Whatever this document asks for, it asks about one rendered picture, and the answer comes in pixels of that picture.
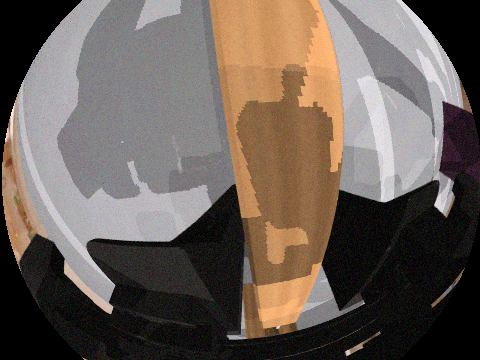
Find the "wooden post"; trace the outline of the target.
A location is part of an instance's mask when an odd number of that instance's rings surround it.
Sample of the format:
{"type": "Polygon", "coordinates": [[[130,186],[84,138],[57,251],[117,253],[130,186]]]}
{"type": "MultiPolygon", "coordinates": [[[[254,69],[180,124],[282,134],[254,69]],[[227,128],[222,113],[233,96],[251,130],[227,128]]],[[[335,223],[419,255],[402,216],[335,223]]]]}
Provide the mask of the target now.
{"type": "Polygon", "coordinates": [[[284,335],[288,332],[299,331],[296,323],[280,325],[280,328],[261,328],[259,309],[256,305],[255,288],[253,283],[243,284],[243,305],[245,317],[245,332],[247,339],[257,339],[257,337],[269,337],[275,335],[284,335]]]}

